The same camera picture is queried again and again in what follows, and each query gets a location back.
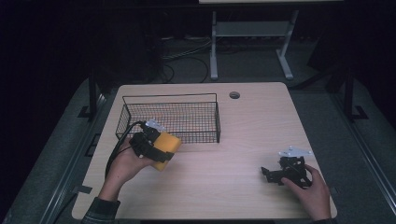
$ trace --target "white metal stand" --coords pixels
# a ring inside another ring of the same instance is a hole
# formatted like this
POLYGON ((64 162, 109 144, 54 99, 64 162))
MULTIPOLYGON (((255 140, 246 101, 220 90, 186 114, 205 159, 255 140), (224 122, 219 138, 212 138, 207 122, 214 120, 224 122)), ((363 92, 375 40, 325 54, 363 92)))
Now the white metal stand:
POLYGON ((210 77, 219 78, 218 61, 216 57, 216 41, 218 36, 284 36, 281 49, 276 50, 277 58, 286 79, 293 79, 285 54, 289 46, 298 10, 294 10, 289 21, 217 21, 216 11, 212 19, 212 50, 210 52, 210 77))

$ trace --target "wire mesh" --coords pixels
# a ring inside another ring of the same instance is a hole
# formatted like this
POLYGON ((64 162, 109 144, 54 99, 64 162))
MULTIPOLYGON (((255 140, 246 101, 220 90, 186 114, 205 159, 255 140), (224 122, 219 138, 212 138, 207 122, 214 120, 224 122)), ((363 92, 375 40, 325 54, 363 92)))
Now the wire mesh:
MULTIPOLYGON (((183 144, 219 142, 220 125, 217 101, 152 104, 125 103, 116 131, 117 137, 120 138, 122 136, 128 125, 136 121, 149 119, 155 119, 165 127, 166 132, 178 137, 183 144)), ((141 132, 141 129, 137 126, 133 127, 130 135, 137 132, 141 132)))

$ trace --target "yellow object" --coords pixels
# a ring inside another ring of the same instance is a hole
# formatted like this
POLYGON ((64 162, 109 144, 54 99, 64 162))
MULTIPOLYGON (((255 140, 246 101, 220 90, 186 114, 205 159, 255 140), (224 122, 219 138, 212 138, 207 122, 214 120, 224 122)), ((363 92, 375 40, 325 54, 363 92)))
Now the yellow object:
MULTIPOLYGON (((170 133, 161 133, 160 136, 155 140, 154 146, 163 152, 172 152, 176 153, 178 148, 181 145, 181 140, 174 137, 170 133)), ((165 162, 156 162, 152 165, 158 171, 162 171, 165 169, 165 166, 168 164, 169 161, 165 162)))

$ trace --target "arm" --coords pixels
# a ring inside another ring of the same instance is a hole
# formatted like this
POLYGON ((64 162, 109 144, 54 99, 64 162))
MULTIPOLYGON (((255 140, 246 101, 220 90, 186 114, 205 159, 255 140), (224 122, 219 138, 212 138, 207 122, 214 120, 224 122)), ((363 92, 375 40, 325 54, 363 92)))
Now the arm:
POLYGON ((312 175, 312 186, 301 189, 291 180, 282 178, 282 182, 300 199, 303 208, 314 223, 336 223, 330 211, 330 191, 318 170, 305 165, 312 175))
POLYGON ((113 223, 120 206, 118 198, 122 186, 141 169, 155 162, 148 158, 138 158, 129 140, 126 138, 120 146, 119 154, 111 164, 99 195, 93 200, 81 223, 113 223))

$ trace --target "hand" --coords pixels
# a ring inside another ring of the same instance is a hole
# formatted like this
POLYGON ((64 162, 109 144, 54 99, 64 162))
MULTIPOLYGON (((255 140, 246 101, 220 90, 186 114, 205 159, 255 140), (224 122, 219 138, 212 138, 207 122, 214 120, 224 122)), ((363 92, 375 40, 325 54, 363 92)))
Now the hand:
POLYGON ((309 165, 305 165, 305 168, 312 175, 312 186, 308 189, 298 187, 286 177, 281 181, 300 199, 303 208, 314 221, 331 218, 329 188, 318 170, 309 165))
POLYGON ((119 155, 110 166, 98 196, 102 200, 115 202, 119 198, 120 189, 127 181, 134 178, 144 167, 155 163, 149 158, 138 158, 129 144, 130 140, 131 138, 124 140, 119 155))

